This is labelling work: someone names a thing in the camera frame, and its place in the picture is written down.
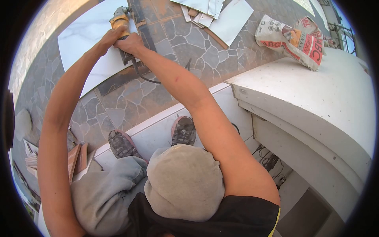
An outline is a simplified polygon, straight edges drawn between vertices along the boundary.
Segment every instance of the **black shirt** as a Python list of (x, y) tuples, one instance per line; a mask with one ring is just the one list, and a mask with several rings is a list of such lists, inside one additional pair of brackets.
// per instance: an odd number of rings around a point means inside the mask
[(168, 219), (157, 215), (146, 196), (138, 193), (129, 206), (127, 237), (272, 236), (280, 208), (267, 200), (250, 196), (226, 196), (212, 218), (205, 222)]

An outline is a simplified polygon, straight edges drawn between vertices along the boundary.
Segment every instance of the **grinder handle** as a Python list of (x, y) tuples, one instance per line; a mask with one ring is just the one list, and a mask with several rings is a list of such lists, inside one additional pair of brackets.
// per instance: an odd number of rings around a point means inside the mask
[(126, 39), (126, 37), (130, 35), (129, 18), (126, 14), (121, 14), (121, 15), (113, 17), (110, 20), (110, 23), (111, 23), (112, 29), (114, 30), (122, 25), (126, 26), (126, 30), (122, 33), (119, 39)]

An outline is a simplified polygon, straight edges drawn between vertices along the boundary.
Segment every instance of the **hand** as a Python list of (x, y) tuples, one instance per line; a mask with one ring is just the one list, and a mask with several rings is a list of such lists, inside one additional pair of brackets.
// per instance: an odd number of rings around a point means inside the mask
[(108, 49), (121, 37), (122, 32), (127, 29), (126, 26), (119, 26), (117, 29), (108, 30), (103, 38), (96, 44), (101, 56), (104, 56)]
[(130, 34), (124, 40), (117, 40), (113, 46), (134, 55), (134, 57), (138, 57), (138, 50), (145, 47), (142, 38), (137, 33)]

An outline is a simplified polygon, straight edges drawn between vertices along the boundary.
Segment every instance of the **right arm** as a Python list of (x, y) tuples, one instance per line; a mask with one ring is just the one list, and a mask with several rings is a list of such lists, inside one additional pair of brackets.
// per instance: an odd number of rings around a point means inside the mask
[(225, 196), (255, 196), (280, 205), (279, 193), (271, 175), (254, 159), (199, 78), (144, 47), (142, 39), (135, 33), (126, 40), (117, 41), (115, 47), (139, 58), (189, 111), (202, 144), (220, 162)]

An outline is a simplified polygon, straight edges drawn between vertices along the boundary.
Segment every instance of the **left arm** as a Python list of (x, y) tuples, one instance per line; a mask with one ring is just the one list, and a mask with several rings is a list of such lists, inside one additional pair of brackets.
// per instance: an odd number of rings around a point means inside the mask
[(38, 153), (38, 185), (44, 219), (51, 236), (83, 236), (76, 220), (68, 179), (67, 129), (84, 83), (99, 58), (124, 27), (108, 31), (59, 79), (46, 108)]

